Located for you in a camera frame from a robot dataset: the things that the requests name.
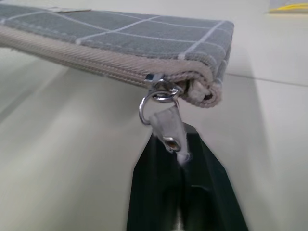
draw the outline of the white grid line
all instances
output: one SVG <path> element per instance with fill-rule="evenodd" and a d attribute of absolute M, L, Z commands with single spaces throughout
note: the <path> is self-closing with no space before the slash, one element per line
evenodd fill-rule
<path fill-rule="evenodd" d="M 203 42 L 202 44 L 209 44 L 209 45 L 212 45 L 212 46 L 215 46 L 215 47 L 219 47 L 223 51 L 224 55 L 225 56 L 227 55 L 226 50 L 222 46 L 220 46 L 218 44 L 215 44 L 215 43 L 212 43 L 212 42 Z"/>
<path fill-rule="evenodd" d="M 215 81 L 219 82 L 220 84 L 222 84 L 222 80 L 220 78 L 216 78 Z"/>
<path fill-rule="evenodd" d="M 54 15 L 54 16 L 58 16 L 58 17 L 61 17 L 61 18 L 65 18 L 69 21 L 72 21 L 72 22 L 75 22 L 75 23 L 79 23 L 79 24 L 82 24 L 82 25 L 85 25 L 85 26 L 89 26 L 89 27 L 92 27 L 92 28 L 96 28 L 96 29 L 99 29 L 99 30 L 107 30 L 107 31 L 110 31 L 109 29 L 106 29 L 106 28 L 102 28 L 100 26 L 95 26 L 95 25 L 92 25 L 92 24 L 89 24 L 89 23 L 84 23 L 82 21 L 79 21 L 77 19 L 74 19 L 74 18 L 71 18 L 71 17 L 68 17 L 68 16 L 65 16 L 61 13 L 55 13 L 55 12 L 47 12 L 48 14 L 51 14 L 51 15 Z"/>
<path fill-rule="evenodd" d="M 210 59 L 212 59 L 212 61 L 215 63 L 215 65 L 217 65 L 217 60 L 210 54 L 203 52 L 203 51 L 198 51 L 196 52 L 196 54 L 204 54 L 205 56 L 209 57 Z"/>
<path fill-rule="evenodd" d="M 189 43 L 195 43 L 197 41 L 193 40 L 177 40 L 177 39 L 172 39 L 172 38 L 158 38 L 158 37 L 150 37 L 150 36 L 144 36 L 144 35 L 135 35 L 135 34 L 128 34 L 128 33 L 123 33 L 123 32 L 115 32 L 116 34 L 121 34 L 121 35 L 129 35 L 133 37 L 140 37 L 140 38 L 146 38 L 146 39 L 156 39 L 156 40 L 165 40 L 165 41 L 173 41 L 173 42 L 189 42 Z"/>
<path fill-rule="evenodd" d="M 125 14 L 116 13 L 116 12 L 110 12 L 110 11 L 100 11 L 100 12 L 103 12 L 103 13 L 111 13 L 111 14 L 117 14 L 117 15 L 129 17 L 129 18 L 143 19 L 143 18 L 131 16 L 131 15 L 125 15 Z M 211 27 L 203 27 L 203 26 L 185 26 L 185 25 L 180 25 L 180 24 L 159 22 L 159 21 L 155 21 L 155 20 L 151 20 L 150 22 L 153 22 L 153 23 L 160 23 L 160 24 L 165 24 L 165 25 L 170 25 L 170 26 L 187 27 L 187 28 L 211 29 Z M 225 29 L 222 29 L 222 28 L 217 28 L 217 30 L 224 31 L 224 32 L 226 32 L 227 34 L 229 34 L 230 36 L 232 36 L 232 34 L 231 34 L 228 30 L 225 30 Z"/>
<path fill-rule="evenodd" d="M 161 23 L 161 24 L 171 25 L 171 26 L 187 27 L 187 28 L 211 29 L 211 27 L 203 27 L 203 26 L 185 26 L 185 25 L 180 25 L 180 24 L 165 23 L 165 22 L 159 22 L 159 21 L 151 21 L 151 22 Z M 225 29 L 218 28 L 217 30 L 222 30 L 222 31 L 226 32 L 227 34 L 229 34 L 230 36 L 232 36 L 232 34 L 229 31 L 225 30 Z"/>
<path fill-rule="evenodd" d="M 217 23 L 212 29 L 210 29 L 199 41 L 197 41 L 196 43 L 194 43 L 191 47 L 189 47 L 186 51 L 182 52 L 181 54 L 179 54 L 179 59 L 182 59 L 183 57 L 185 57 L 185 55 L 189 52 L 192 52 L 193 50 L 195 50 L 197 48 L 197 46 L 199 46 L 201 43 L 204 43 L 212 34 L 213 32 L 220 27 L 222 24 L 224 24 L 226 21 L 220 21 L 219 23 Z"/>
<path fill-rule="evenodd" d="M 146 22 L 146 21 L 150 21 L 151 19 L 155 19 L 155 18 L 158 18 L 158 17 L 160 17 L 160 16 L 155 16 L 155 17 L 152 17 L 152 18 L 143 19 L 143 20 L 137 21 L 137 22 L 135 22 L 135 23 L 129 24 L 129 25 L 127 25 L 127 26 L 121 27 L 121 28 L 116 29 L 116 30 L 109 30 L 109 31 L 107 31 L 107 32 L 102 32 L 102 33 L 98 33 L 98 34 L 94 34 L 94 35 L 84 36 L 84 37 L 81 37 L 81 38 L 76 39 L 75 43 L 76 43 L 77 45 L 80 45 L 81 42 L 82 42 L 82 40 L 89 39 L 89 38 L 92 38 L 92 37 L 95 37 L 95 36 L 100 36 L 100 35 L 109 34 L 109 33 L 115 33 L 115 32 L 124 30 L 124 29 L 126 29 L 126 28 L 129 28 L 129 27 L 131 27 L 131 26 L 134 26 L 134 25 L 137 25 L 137 24 Z"/>
<path fill-rule="evenodd" d="M 21 17 L 30 16 L 30 15 L 35 15 L 35 14 L 39 14 L 39 13 L 46 13 L 46 11 L 35 11 L 35 12 L 30 12 L 30 13 L 23 13 L 23 14 L 19 14 L 19 15 L 9 17 L 9 18 L 6 19 L 6 21 L 11 20 L 11 19 L 15 19 L 15 18 L 21 18 Z"/>

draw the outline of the white surface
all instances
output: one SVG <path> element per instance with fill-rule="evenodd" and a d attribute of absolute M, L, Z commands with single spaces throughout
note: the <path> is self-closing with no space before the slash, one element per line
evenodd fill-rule
<path fill-rule="evenodd" d="M 228 72 L 308 84 L 307 18 L 264 15 L 265 0 L 7 2 L 230 19 Z M 0 230 L 123 231 L 150 135 L 137 115 L 145 91 L 4 49 L 0 77 L 10 86 L 0 91 Z M 306 87 L 227 75 L 217 107 L 181 102 L 227 168 L 250 230 L 308 229 L 307 98 Z"/>

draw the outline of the zipper slider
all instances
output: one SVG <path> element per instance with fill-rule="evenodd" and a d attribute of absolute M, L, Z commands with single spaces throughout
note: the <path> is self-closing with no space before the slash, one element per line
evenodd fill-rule
<path fill-rule="evenodd" d="M 154 94 L 152 99 L 161 102 L 161 103 L 171 103 L 176 100 L 181 94 L 184 93 L 184 90 L 177 84 L 166 81 L 164 74 L 148 74 L 145 78 L 145 82 L 149 85 L 149 94 L 154 91 L 169 91 L 169 94 Z"/>
<path fill-rule="evenodd" d="M 139 105 L 139 117 L 144 125 L 152 126 L 153 133 L 169 152 L 177 153 L 178 162 L 182 165 L 189 158 L 186 132 L 180 117 L 178 102 L 178 97 L 184 91 L 177 84 L 166 81 L 164 77 L 163 74 L 147 75 L 145 81 L 149 84 L 150 90 Z M 143 111 L 150 99 L 160 103 L 174 103 L 174 106 L 145 119 Z"/>

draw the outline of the grid pattern fabric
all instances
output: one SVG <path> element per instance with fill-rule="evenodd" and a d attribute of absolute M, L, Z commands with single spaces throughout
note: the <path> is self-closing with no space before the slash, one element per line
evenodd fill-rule
<path fill-rule="evenodd" d="M 222 82 L 233 23 L 108 11 L 53 11 L 0 4 L 0 24 L 81 46 L 148 58 L 197 60 Z"/>

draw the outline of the beige zipper tape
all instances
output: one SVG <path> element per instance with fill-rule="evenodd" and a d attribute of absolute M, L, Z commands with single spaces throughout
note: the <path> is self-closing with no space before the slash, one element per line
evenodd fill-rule
<path fill-rule="evenodd" d="M 121 54 L 54 40 L 7 26 L 0 26 L 0 44 L 55 63 L 99 75 L 107 74 L 109 77 L 142 87 L 148 87 L 144 81 L 147 74 L 163 73 L 168 81 L 172 82 L 194 79 L 205 88 L 213 81 L 210 68 L 199 61 L 150 59 Z M 211 107 L 217 100 L 204 103 L 190 99 L 187 95 L 182 97 L 200 107 Z"/>

